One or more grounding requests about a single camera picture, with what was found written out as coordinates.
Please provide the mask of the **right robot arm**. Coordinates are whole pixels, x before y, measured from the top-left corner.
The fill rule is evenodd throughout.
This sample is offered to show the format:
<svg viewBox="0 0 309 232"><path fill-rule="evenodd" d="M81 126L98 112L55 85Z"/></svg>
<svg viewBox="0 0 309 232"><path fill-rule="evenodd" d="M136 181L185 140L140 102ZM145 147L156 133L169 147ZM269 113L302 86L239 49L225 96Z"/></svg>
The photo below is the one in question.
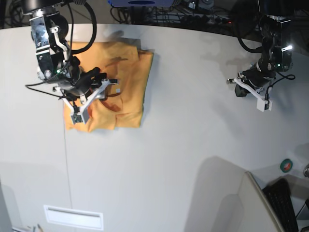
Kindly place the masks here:
<svg viewBox="0 0 309 232"><path fill-rule="evenodd" d="M26 87L34 90L36 86L54 84L60 88L60 97L69 101L89 96L102 85L106 78L100 69L86 72L82 69L77 54L87 51L97 35L97 20L92 7L85 0L75 0L74 4L84 6L91 17L92 36L88 44L74 50L73 41L67 41L67 34L73 34L74 25L56 9L58 5L69 6L69 0L23 0L22 13L30 16L31 37L36 47L38 62L37 75L40 82Z"/></svg>

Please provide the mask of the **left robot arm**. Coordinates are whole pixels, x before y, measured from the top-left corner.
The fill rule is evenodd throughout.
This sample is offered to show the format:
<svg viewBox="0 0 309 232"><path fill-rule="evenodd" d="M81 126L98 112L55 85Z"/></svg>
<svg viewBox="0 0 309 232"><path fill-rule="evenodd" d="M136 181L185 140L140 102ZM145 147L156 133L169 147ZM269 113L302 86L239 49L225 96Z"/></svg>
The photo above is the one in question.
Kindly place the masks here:
<svg viewBox="0 0 309 232"><path fill-rule="evenodd" d="M241 71L240 81L255 91L261 90L266 84L266 96L270 88L284 79L294 80L295 75L284 75L292 64L291 24L295 5L292 0L259 0L255 11L257 26L262 37L261 46L251 49L245 45L240 35L239 23L251 14L243 12L237 16L234 27L240 45L248 52L261 54L260 59L248 70Z"/></svg>

